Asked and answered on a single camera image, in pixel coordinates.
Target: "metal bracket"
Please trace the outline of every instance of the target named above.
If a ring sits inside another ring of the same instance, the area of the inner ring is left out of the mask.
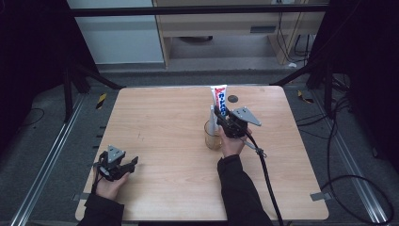
[[[332,196],[329,192],[323,193],[323,192],[318,192],[318,193],[313,193],[311,194],[311,200],[312,201],[319,201],[319,200],[331,200]]]

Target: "white cabinet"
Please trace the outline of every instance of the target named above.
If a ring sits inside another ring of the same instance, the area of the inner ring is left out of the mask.
[[[152,7],[151,0],[68,0],[70,8]],[[164,64],[154,16],[76,18],[97,65]]]

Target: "dark background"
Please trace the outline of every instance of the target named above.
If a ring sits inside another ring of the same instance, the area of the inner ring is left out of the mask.
[[[310,63],[329,60],[334,73],[349,75],[349,97],[358,119],[378,157],[390,159],[399,171],[399,2],[331,0],[330,4],[347,7],[326,13]],[[313,70],[310,80],[324,76],[322,71]]]
[[[6,0],[5,6],[0,8],[0,155],[33,98],[62,84],[63,71],[71,62],[97,72],[74,18],[48,13],[68,9],[67,1]]]

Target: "aluminum rail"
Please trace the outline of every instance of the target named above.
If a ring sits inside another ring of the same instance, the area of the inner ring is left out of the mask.
[[[58,159],[59,154],[61,153],[62,148],[64,147],[65,141],[73,128],[74,123],[76,122],[77,116],[82,108],[82,103],[85,100],[85,95],[79,94],[75,103],[73,114],[69,121],[65,122],[56,137],[56,141],[53,144],[50,152],[48,153],[44,163],[38,173],[38,176],[35,179],[35,182],[30,187],[27,195],[24,198],[23,203],[18,209],[17,213],[11,220],[11,226],[24,226],[27,223],[27,220],[32,213],[33,208],[35,207],[36,202],[41,194],[41,191],[44,189],[44,186],[47,182],[50,173],[53,170],[54,165],[56,164],[56,160]]]
[[[315,97],[315,101],[320,108],[321,112],[324,112],[324,108],[322,107],[322,97],[321,94],[318,94],[315,91],[311,92],[312,95]],[[332,129],[332,121],[328,118],[325,118],[325,122],[328,125],[328,129]],[[352,175],[358,175],[364,177],[363,172],[361,171],[358,163],[356,162],[355,158],[351,154],[349,148],[346,146],[343,136],[341,135],[340,131],[337,131],[337,134],[333,138],[333,143],[336,145],[337,151],[343,161],[343,164],[346,167],[348,173]],[[352,182],[358,191],[360,199],[363,202],[364,207],[366,208],[367,213],[369,214],[370,219],[374,223],[380,223],[383,221],[387,221],[387,216],[385,215],[384,210],[381,207],[372,187],[364,181],[360,181],[357,179],[352,179]]]

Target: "black pole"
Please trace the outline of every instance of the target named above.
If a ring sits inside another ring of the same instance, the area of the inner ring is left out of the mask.
[[[154,8],[75,8],[52,10],[48,13],[72,17],[143,16],[175,14],[216,13],[265,13],[265,12],[317,12],[331,9],[329,4],[292,5],[242,5],[242,6],[196,6],[196,7],[154,7]]]

